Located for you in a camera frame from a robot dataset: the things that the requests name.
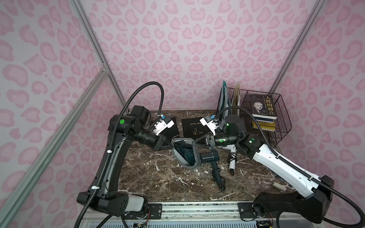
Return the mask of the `grey hair dryer pouch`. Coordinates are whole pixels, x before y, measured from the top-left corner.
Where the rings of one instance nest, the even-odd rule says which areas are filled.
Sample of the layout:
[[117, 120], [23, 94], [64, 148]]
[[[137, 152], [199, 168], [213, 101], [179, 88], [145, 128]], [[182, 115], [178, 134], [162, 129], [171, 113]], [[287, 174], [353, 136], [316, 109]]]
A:
[[200, 154], [192, 138], [174, 138], [172, 145], [171, 152], [183, 167], [196, 169], [201, 165]]

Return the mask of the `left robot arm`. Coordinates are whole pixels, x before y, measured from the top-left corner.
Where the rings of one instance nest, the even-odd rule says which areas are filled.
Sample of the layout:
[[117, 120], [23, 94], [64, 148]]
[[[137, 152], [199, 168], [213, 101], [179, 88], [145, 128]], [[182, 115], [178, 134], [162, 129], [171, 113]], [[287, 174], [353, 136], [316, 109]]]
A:
[[[145, 129], [149, 117], [149, 110], [143, 106], [135, 105], [130, 114], [125, 111], [144, 88], [158, 86], [161, 91], [158, 118], [149, 129]], [[79, 193], [77, 202], [83, 205], [75, 227], [81, 225], [81, 221], [88, 209], [107, 214], [107, 217], [99, 224], [102, 227], [112, 216], [124, 218], [130, 212], [136, 217], [144, 218], [149, 214], [148, 200], [145, 197], [120, 193], [118, 183], [120, 173], [133, 142], [139, 142], [150, 147], [153, 151], [172, 149], [173, 145], [162, 131], [171, 128], [174, 122], [171, 118], [162, 115], [164, 89], [158, 82], [147, 82], [140, 86], [128, 99], [119, 115], [113, 116], [109, 121], [106, 149], [99, 169], [93, 182], [85, 192]]]

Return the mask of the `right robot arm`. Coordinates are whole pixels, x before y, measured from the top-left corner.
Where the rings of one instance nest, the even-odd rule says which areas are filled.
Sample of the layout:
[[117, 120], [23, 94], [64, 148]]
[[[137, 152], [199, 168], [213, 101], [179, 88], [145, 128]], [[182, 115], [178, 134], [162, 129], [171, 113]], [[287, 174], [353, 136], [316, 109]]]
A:
[[[306, 220], [320, 224], [323, 221], [341, 228], [363, 228], [365, 226], [365, 214], [362, 209], [350, 198], [334, 189], [334, 181], [324, 175], [317, 176], [278, 153], [269, 143], [267, 137], [260, 140], [257, 135], [247, 134], [239, 128], [242, 119], [234, 115], [233, 120], [225, 117], [225, 127], [222, 132], [219, 129], [219, 117], [230, 110], [231, 107], [222, 109], [216, 115], [207, 115], [200, 119], [203, 126], [210, 129], [206, 134], [204, 147], [214, 150], [217, 147], [234, 145], [236, 152], [264, 165], [272, 172], [290, 184], [295, 191], [283, 194], [260, 193], [252, 204], [252, 212], [256, 217], [264, 217], [265, 214], [277, 212], [279, 220], [284, 212], [301, 215]], [[336, 195], [351, 207], [360, 216], [360, 221], [355, 224], [343, 224], [325, 217], [333, 196]]]

